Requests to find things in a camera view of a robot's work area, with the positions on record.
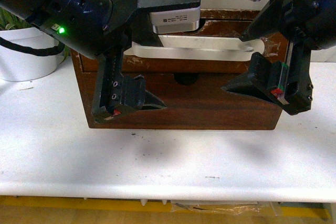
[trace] white pot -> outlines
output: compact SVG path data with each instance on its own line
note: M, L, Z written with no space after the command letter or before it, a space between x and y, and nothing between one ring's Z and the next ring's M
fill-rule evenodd
M12 43L44 49L58 42L37 28L0 31L0 37ZM6 81L28 81L41 78L57 68L56 56L39 57L0 46L0 78Z

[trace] white table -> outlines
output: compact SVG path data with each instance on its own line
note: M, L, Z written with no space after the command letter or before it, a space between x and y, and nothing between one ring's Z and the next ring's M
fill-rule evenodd
M336 202L335 73L312 63L312 110L254 132L89 129L71 60L0 81L0 195Z

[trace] clear plastic film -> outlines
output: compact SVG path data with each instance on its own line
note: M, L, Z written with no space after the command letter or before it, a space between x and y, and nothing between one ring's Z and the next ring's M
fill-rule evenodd
M232 202L232 201L171 201L171 212L192 211L208 214L233 216L281 216L276 202Z

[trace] screw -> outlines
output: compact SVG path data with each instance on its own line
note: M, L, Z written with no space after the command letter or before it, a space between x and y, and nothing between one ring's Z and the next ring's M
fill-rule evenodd
M109 28L110 28L110 27L109 27L108 25L104 25L104 26L103 26L103 31L108 31Z
M319 6L320 6L320 4L318 2L316 2L316 1L313 2L313 7L315 9L319 8Z

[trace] yellow floor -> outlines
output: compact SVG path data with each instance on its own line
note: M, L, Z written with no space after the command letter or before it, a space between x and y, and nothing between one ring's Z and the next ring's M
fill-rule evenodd
M169 212L171 205L139 201L0 196L0 224L332 224L323 209L282 208L281 217Z

